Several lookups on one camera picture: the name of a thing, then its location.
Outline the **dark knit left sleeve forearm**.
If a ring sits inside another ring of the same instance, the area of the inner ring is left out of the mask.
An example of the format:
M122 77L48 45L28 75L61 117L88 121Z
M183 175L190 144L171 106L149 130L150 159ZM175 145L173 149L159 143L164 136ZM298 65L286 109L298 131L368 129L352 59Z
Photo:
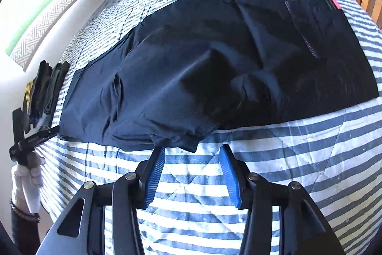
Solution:
M40 246L38 213L31 214L26 203L15 205L10 201L12 215L12 237L17 249L23 255L35 255Z

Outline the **white gloved left hand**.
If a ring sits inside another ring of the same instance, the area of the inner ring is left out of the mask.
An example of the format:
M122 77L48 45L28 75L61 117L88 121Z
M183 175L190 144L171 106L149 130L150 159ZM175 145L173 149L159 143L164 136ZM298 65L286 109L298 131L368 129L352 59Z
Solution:
M13 205L21 212L32 215L38 214L41 198L40 189L43 187L42 166L45 159L35 152L28 154L31 168L16 164L12 167L12 196Z

